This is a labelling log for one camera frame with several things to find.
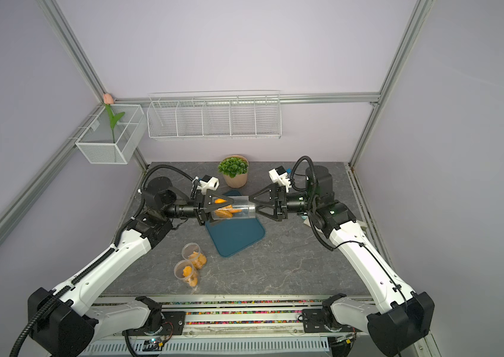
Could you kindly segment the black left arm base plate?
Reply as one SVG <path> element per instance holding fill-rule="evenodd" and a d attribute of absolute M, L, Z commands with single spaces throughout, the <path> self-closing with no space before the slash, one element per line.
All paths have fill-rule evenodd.
<path fill-rule="evenodd" d="M 152 314 L 139 328 L 128 330 L 130 336 L 180 336 L 185 326 L 186 312 L 162 310 Z"/>

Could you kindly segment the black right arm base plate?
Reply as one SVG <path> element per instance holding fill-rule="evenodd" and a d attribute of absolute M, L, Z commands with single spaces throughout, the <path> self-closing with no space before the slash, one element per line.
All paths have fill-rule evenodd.
<path fill-rule="evenodd" d="M 305 333 L 357 333 L 350 325 L 342 325 L 323 309 L 304 309 L 297 318 Z"/>

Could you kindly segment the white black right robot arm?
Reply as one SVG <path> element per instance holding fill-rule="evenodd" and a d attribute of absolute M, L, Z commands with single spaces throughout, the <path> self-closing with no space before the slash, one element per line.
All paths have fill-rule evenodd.
<path fill-rule="evenodd" d="M 351 327 L 366 333 L 385 356 L 400 356 L 426 337 L 433 299 L 417 293 L 378 253 L 353 212 L 336 199 L 329 170 L 302 156 L 290 171 L 278 167 L 269 175 L 271 184 L 249 198 L 256 212 L 277 222 L 290 213 L 307 217 L 318 242 L 348 260 L 373 299 L 366 304 L 336 294 L 323 301 L 319 318 L 303 313 L 301 319 L 331 332 Z"/>

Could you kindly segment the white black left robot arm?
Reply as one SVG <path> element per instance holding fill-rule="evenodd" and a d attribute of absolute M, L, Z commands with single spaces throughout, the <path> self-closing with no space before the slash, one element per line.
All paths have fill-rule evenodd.
<path fill-rule="evenodd" d="M 10 355 L 18 356 L 27 338 L 52 356 L 78 356 L 91 342 L 114 333 L 141 329 L 160 334 L 168 322 L 161 304 L 149 297 L 108 310 L 93 304 L 128 267 L 176 230 L 175 219 L 196 219 L 203 225 L 233 205 L 234 199 L 218 194 L 217 187 L 215 177 L 191 177 L 172 165 L 149 168 L 137 189 L 140 205 L 110 246 L 66 281 L 29 297 L 28 322 Z"/>

